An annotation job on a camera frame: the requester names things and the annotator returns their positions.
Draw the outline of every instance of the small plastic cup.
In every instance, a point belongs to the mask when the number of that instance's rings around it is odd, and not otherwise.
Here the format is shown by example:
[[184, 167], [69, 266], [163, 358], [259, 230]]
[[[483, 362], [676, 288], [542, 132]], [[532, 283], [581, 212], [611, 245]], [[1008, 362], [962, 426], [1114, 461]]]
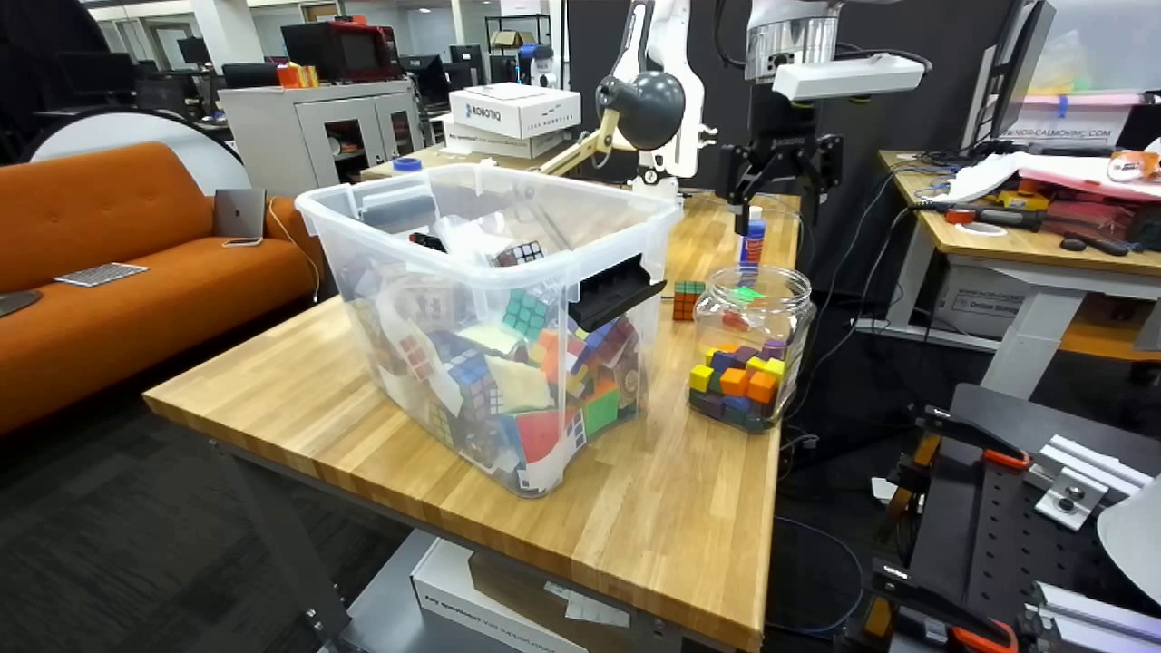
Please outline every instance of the small plastic cup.
[[770, 431], [793, 397], [816, 316], [808, 293], [808, 278], [792, 268], [714, 268], [693, 308], [693, 409], [749, 431]]

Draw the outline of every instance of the wooden tabletop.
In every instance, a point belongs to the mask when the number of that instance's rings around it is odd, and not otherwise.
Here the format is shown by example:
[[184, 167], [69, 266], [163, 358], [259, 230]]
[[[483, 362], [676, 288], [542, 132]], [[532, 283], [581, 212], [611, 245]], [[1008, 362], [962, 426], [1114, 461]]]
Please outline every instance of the wooden tabletop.
[[[767, 266], [793, 258], [787, 205], [767, 205]], [[689, 201], [671, 278], [734, 260], [720, 201]], [[781, 431], [686, 409], [693, 329], [663, 323], [648, 428], [590, 444], [548, 496], [515, 496], [425, 434], [365, 373], [341, 300], [144, 393], [150, 405], [276, 468], [357, 494], [469, 547], [652, 613], [727, 650], [763, 650]]]
[[[916, 152], [883, 152], [883, 162], [896, 178], [908, 205], [918, 205], [935, 173]], [[1060, 249], [1056, 231], [1023, 231], [1006, 230], [1006, 235], [978, 235], [958, 224], [946, 224], [935, 212], [918, 212], [918, 222], [930, 230], [935, 249], [975, 260], [1033, 260], [1033, 266], [1072, 266], [1072, 268], [1102, 268], [1102, 271], [1131, 271], [1131, 277], [1161, 277], [1161, 253], [1130, 253], [1109, 258], [1099, 249]]]

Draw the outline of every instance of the green block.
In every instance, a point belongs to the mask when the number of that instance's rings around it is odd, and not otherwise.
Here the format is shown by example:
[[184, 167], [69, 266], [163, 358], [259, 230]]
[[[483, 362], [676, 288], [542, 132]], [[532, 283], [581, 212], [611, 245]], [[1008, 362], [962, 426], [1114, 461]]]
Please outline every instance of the green block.
[[622, 398], [618, 393], [594, 397], [584, 403], [584, 431], [587, 439], [611, 431], [622, 418]]
[[763, 291], [760, 291], [760, 288], [734, 288], [731, 297], [734, 297], [738, 305], [751, 305], [755, 297], [763, 297]]

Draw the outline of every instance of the cable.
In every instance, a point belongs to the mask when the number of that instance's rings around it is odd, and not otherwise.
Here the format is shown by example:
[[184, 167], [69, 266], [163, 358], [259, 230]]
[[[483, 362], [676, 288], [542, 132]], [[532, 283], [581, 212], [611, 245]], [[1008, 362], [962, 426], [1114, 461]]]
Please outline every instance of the cable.
[[[887, 249], [889, 249], [889, 245], [894, 245], [894, 231], [899, 230], [899, 222], [905, 222], [908, 213], [911, 213], [911, 205], [899, 208], [899, 212], [894, 213], [889, 230], [887, 230], [887, 241], [883, 241], [883, 246], [877, 246], [877, 253], [876, 253], [876, 260], [872, 260], [872, 268], [866, 268], [866, 278], [862, 278], [862, 291], [860, 291], [860, 300], [855, 300], [860, 311], [862, 311], [862, 305], [866, 305], [866, 293], [872, 293], [872, 283], [876, 283], [876, 277], [877, 277], [877, 266], [883, 266], [883, 258], [887, 258]], [[801, 372], [801, 390], [793, 393], [793, 398], [792, 398], [792, 405], [787, 405], [787, 420], [806, 409], [806, 403], [808, 403], [808, 397], [814, 397], [816, 373], [844, 347], [844, 343], [850, 343], [854, 333], [855, 333], [855, 318], [844, 327], [844, 333], [843, 333], [821, 358], [814, 358], [808, 372]]]
[[824, 621], [824, 623], [774, 623], [774, 630], [787, 630], [787, 636], [801, 636], [801, 638], [826, 638], [831, 630], [844, 628], [850, 617], [860, 613], [862, 606], [862, 597], [866, 597], [866, 569], [860, 564], [860, 554], [837, 541], [833, 534], [821, 530], [821, 528], [808, 528], [808, 524], [798, 524], [798, 518], [787, 518], [787, 517], [777, 517], [781, 528], [793, 528], [801, 534], [814, 534], [821, 537], [824, 545], [837, 547], [843, 559], [850, 564], [854, 577], [855, 577], [855, 600], [833, 617], [833, 621]]
[[826, 308], [831, 308], [831, 300], [833, 300], [833, 288], [837, 288], [837, 278], [843, 278], [843, 268], [850, 266], [850, 258], [854, 258], [854, 249], [855, 249], [855, 245], [860, 245], [860, 235], [862, 235], [862, 224], [866, 224], [866, 217], [872, 217], [872, 208], [877, 208], [877, 201], [883, 201], [887, 190], [889, 190], [889, 178], [883, 178], [877, 193], [876, 193], [872, 205], [862, 208], [862, 213], [860, 213], [860, 222], [855, 222], [855, 231], [850, 235], [850, 245], [844, 245], [844, 249], [843, 249], [843, 258], [837, 258], [837, 266], [833, 266], [833, 271], [831, 271], [831, 293], [824, 297], [824, 305], [821, 305], [821, 311], [816, 311], [816, 323], [824, 323], [824, 316], [826, 316]]

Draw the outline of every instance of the paper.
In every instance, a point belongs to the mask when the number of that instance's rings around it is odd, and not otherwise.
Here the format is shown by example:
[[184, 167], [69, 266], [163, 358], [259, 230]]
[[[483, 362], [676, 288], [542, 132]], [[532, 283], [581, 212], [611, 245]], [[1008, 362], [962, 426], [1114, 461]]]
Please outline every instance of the paper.
[[946, 193], [930, 193], [920, 196], [920, 205], [972, 205], [978, 196], [989, 196], [1023, 167], [1023, 161], [1027, 152], [986, 158], [975, 167], [962, 167], [946, 182]]
[[1109, 182], [1109, 158], [1023, 158], [1020, 178], [1099, 193], [1114, 201], [1161, 201], [1161, 182]]
[[946, 193], [930, 193], [920, 205], [972, 205], [1003, 190], [1014, 173], [1064, 184], [1079, 193], [1114, 196], [1114, 201], [1161, 201], [1161, 182], [1109, 182], [1109, 158], [1030, 158], [1030, 152], [1006, 152], [986, 158], [975, 167], [962, 167]]

